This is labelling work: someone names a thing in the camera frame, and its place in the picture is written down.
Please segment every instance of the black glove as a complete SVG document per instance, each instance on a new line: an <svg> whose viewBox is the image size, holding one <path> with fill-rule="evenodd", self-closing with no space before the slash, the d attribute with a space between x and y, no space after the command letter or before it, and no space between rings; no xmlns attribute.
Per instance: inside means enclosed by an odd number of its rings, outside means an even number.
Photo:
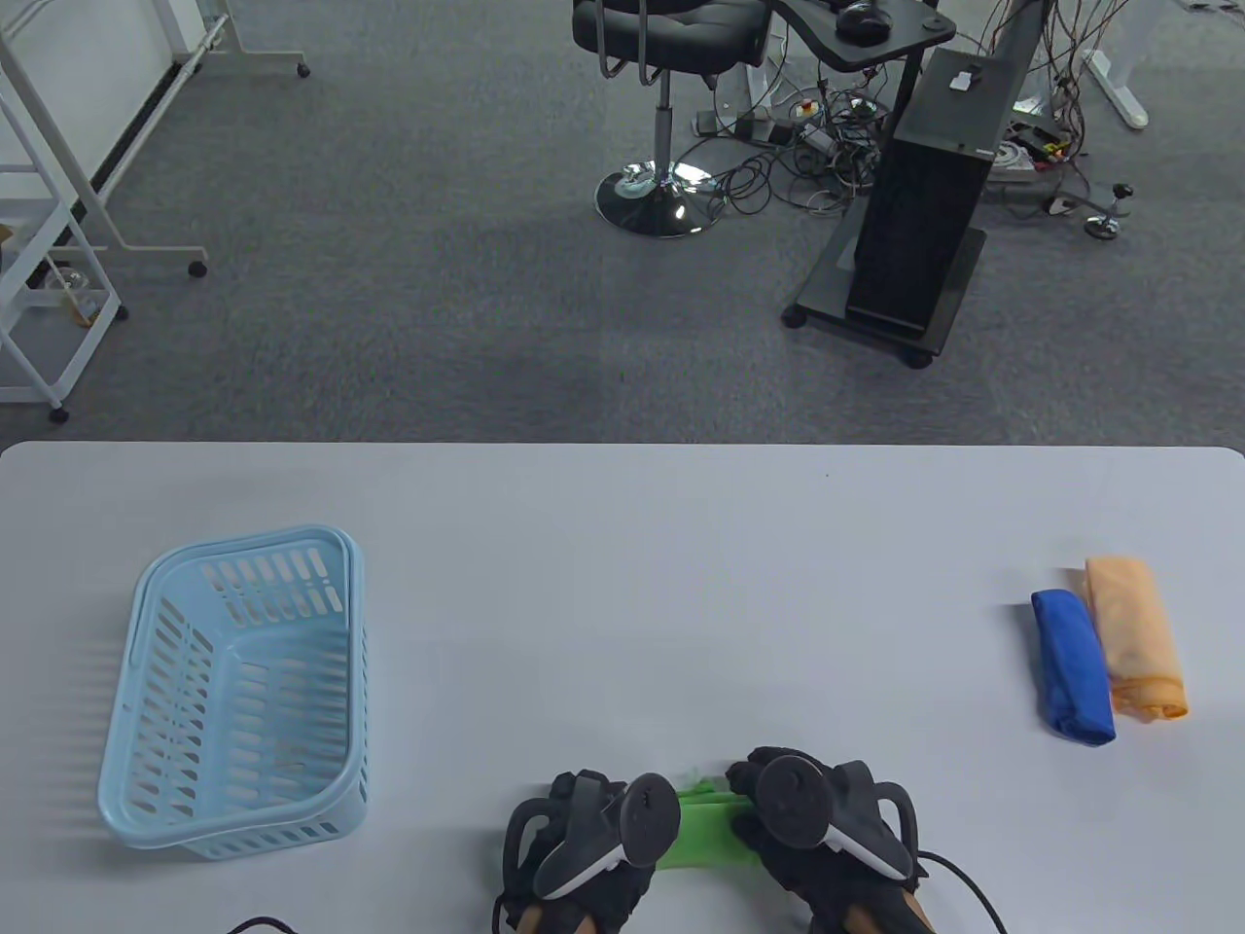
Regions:
<svg viewBox="0 0 1245 934"><path fill-rule="evenodd" d="M549 797L569 802L574 778L570 772L558 776L550 787ZM498 918L502 910L505 912L505 923L518 930L519 919L533 905L539 905L542 909L535 934L574 934L585 918L593 919L598 934L618 934L626 924L631 912L649 890L656 867L637 869L624 861L614 869L593 877L564 898L542 902L535 897L532 880L537 867L565 837L565 817L554 817L537 831L527 857L519 864L513 885L500 894L493 908L493 934L499 934Z"/></svg>
<svg viewBox="0 0 1245 934"><path fill-rule="evenodd" d="M731 791L756 803L757 778L779 756L801 756L824 773L830 772L827 766L797 750L762 746L752 751L747 762L736 762L727 770ZM905 889L916 890L915 877L908 883L888 879L855 857L835 853L829 847L792 849L774 839L752 811L736 817L732 829L761 857L761 863L779 885L808 903L813 919L827 934L843 929L852 905L865 910L884 934L930 934L929 927L904 898Z"/></svg>

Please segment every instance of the rolled towel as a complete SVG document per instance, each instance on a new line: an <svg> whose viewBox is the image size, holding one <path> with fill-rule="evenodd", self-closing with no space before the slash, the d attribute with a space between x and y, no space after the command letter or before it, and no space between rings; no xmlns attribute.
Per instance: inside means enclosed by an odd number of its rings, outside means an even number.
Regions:
<svg viewBox="0 0 1245 934"><path fill-rule="evenodd" d="M1150 569L1137 558L1089 558L1086 585L1116 710L1143 720L1186 716L1184 675Z"/></svg>
<svg viewBox="0 0 1245 934"><path fill-rule="evenodd" d="M722 866L759 866L761 859L735 836L731 821L752 802L717 791L711 780L679 792L679 838L657 863L659 869L711 869Z"/></svg>
<svg viewBox="0 0 1245 934"><path fill-rule="evenodd" d="M1061 736L1088 746L1111 742L1111 679L1084 601L1068 590L1038 590L1030 601L1042 646L1046 721Z"/></svg>

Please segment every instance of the black desk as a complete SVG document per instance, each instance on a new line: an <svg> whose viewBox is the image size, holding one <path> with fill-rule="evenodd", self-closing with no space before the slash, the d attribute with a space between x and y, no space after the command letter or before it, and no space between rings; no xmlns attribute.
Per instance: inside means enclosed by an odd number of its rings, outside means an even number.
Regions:
<svg viewBox="0 0 1245 934"><path fill-rule="evenodd" d="M818 0L773 0L773 4L774 12L791 24L813 55L835 71L860 71L955 37L955 24L918 0L879 0L878 6L890 15L890 39L872 46L839 39L834 32L838 14Z"/></svg>
<svg viewBox="0 0 1245 934"><path fill-rule="evenodd" d="M837 15L825 4L817 0L773 0L773 4L774 12L787 20L812 52L835 71L860 71L906 56L904 75L895 92L895 103L883 133L883 147L889 144L913 97L925 50L946 42L956 32L955 24L935 10L937 0L930 0L928 4L919 0L879 0L879 6L891 19L890 37L879 45L862 47L844 42L835 35ZM942 300L939 301L934 315L935 320L924 331L914 331L847 310L848 295L855 276L853 253L867 207L867 197L857 198L830 237L796 301L783 311L782 321L787 328L802 328L808 316L813 315L832 325L899 347L904 361L911 367L929 366L942 350L967 280L981 253L985 234L972 230L965 237Z"/></svg>

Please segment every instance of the white table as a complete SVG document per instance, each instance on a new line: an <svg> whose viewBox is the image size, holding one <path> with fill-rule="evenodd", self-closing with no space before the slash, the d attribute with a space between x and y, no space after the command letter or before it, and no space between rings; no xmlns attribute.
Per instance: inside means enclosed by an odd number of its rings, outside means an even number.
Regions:
<svg viewBox="0 0 1245 934"><path fill-rule="evenodd" d="M123 851L96 768L131 590L187 542L300 522L367 559L372 798L334 843ZM754 743L860 757L1012 934L1234 929L1245 462L1224 450L26 445L0 458L5 930L482 934L510 808L565 768ZM1180 724L1046 732L1021 620L1087 554L1154 567ZM525 686L512 685L517 677ZM987 932L937 867L941 932ZM657 875L630 934L773 934L759 874Z"/></svg>

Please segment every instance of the caster wheel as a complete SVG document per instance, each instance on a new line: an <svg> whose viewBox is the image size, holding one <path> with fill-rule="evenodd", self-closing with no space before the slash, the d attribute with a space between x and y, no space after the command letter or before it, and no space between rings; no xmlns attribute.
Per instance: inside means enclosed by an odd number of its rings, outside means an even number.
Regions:
<svg viewBox="0 0 1245 934"><path fill-rule="evenodd" d="M904 366L909 370L924 370L934 362L934 355L928 350L914 350L913 347L901 350L899 359L904 361Z"/></svg>
<svg viewBox="0 0 1245 934"><path fill-rule="evenodd" d="M801 309L796 308L794 305L792 305L791 308L788 308L786 311L782 313L783 328L791 328L792 330L796 330L797 328L803 328L806 324L808 324L808 315L804 314Z"/></svg>

